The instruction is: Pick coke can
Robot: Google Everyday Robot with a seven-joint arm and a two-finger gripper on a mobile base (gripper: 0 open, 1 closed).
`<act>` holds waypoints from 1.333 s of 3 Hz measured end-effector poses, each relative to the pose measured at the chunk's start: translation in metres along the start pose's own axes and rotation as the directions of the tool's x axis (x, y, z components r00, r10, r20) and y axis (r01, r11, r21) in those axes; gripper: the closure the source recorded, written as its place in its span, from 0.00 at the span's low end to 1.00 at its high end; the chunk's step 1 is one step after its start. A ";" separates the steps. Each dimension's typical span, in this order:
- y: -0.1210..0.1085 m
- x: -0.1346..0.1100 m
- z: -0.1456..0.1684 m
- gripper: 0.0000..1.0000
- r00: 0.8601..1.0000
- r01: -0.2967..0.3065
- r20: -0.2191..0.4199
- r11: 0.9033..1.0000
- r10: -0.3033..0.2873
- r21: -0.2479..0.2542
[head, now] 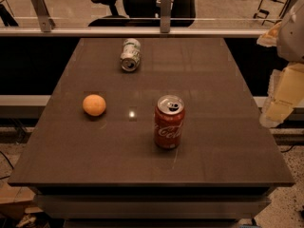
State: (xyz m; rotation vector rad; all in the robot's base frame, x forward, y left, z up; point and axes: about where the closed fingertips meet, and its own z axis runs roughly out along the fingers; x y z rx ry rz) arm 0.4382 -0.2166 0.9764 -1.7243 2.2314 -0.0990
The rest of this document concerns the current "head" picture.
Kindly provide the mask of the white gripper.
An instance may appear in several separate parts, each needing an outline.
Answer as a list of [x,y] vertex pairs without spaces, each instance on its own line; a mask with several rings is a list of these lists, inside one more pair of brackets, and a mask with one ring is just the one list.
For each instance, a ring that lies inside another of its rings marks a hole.
[[[289,62],[304,62],[304,0],[297,0],[281,23],[260,35],[256,43],[266,48],[276,46],[278,56]],[[304,65],[289,63],[282,70],[274,69],[259,122],[267,128],[277,127],[303,99]]]

